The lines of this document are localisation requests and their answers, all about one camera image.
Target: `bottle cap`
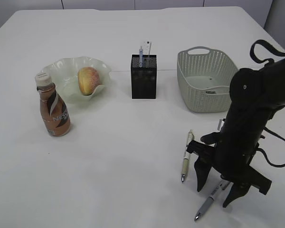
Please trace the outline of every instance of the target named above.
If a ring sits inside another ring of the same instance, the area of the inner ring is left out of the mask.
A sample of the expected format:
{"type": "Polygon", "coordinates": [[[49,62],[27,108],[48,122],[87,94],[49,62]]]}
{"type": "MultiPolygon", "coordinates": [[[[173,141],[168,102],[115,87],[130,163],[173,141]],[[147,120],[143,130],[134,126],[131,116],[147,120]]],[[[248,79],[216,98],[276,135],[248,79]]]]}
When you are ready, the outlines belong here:
{"type": "Polygon", "coordinates": [[[48,86],[53,82],[51,76],[48,73],[37,74],[35,76],[35,81],[38,87],[48,86]]]}

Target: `bottle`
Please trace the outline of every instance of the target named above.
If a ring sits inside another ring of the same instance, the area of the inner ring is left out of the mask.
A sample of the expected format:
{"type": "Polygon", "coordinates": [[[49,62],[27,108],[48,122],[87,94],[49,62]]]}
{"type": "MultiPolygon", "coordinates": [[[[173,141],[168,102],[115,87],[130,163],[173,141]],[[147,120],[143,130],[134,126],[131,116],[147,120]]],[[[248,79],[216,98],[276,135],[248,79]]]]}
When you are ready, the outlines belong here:
{"type": "Polygon", "coordinates": [[[71,121],[67,106],[56,91],[52,78],[47,73],[35,76],[40,94],[40,112],[47,131],[52,136],[62,136],[69,132],[71,121]]]}

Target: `pen holder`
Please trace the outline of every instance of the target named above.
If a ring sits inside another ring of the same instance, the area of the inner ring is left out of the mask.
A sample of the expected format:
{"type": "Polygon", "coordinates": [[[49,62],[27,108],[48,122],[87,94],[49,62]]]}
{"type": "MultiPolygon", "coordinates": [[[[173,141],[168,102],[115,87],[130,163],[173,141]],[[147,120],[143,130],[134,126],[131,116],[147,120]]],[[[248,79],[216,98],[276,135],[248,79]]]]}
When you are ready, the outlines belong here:
{"type": "Polygon", "coordinates": [[[139,55],[132,55],[132,99],[156,99],[156,55],[143,55],[139,67],[139,55]]]}

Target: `bowl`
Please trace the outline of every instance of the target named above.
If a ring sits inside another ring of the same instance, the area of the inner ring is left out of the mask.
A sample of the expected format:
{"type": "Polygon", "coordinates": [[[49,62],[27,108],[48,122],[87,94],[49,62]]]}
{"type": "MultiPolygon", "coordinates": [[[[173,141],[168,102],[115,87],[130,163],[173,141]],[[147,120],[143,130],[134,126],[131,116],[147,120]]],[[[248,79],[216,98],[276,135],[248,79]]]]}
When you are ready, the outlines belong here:
{"type": "Polygon", "coordinates": [[[109,85],[110,67],[104,62],[90,57],[63,58],[46,66],[41,72],[51,75],[56,85],[56,90],[66,103],[89,101],[109,85]],[[89,96],[82,95],[78,84],[78,71],[83,67],[93,67],[98,71],[100,85],[89,96]]]}

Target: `table surface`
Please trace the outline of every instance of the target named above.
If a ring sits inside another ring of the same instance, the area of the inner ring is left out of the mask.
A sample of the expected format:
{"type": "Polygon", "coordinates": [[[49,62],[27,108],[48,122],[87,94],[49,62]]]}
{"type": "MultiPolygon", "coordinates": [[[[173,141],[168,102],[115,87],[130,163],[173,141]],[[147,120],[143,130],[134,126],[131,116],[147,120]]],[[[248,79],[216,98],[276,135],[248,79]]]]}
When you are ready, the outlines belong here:
{"type": "MultiPolygon", "coordinates": [[[[130,69],[140,43],[152,41],[158,70],[175,70],[180,51],[206,46],[224,51],[238,68],[257,64],[249,51],[257,39],[282,48],[240,7],[99,11],[95,9],[16,12],[0,29],[0,54],[32,63],[34,72],[60,58],[89,56],[113,71],[130,69]]],[[[270,57],[259,46],[260,57],[270,57]]]]}
{"type": "MultiPolygon", "coordinates": [[[[226,113],[187,109],[173,70],[177,52],[205,45],[225,51],[239,67],[256,66],[247,53],[259,38],[276,45],[236,7],[17,12],[0,29],[0,228],[285,227],[285,168],[270,167],[259,153],[251,165],[273,181],[268,194],[251,188],[223,209],[228,189],[198,223],[194,215],[219,174],[212,170],[197,193],[193,155],[181,183],[189,129],[199,139],[226,113]],[[165,69],[158,71],[156,100],[131,99],[128,66],[143,39],[134,21],[143,20],[165,69]],[[112,86],[89,103],[67,104],[72,130],[51,137],[34,75],[59,58],[82,55],[111,65],[112,86]]],[[[285,137],[285,109],[268,126],[285,137]]],[[[285,162],[285,144],[265,136],[260,143],[270,160],[285,162]]]]}

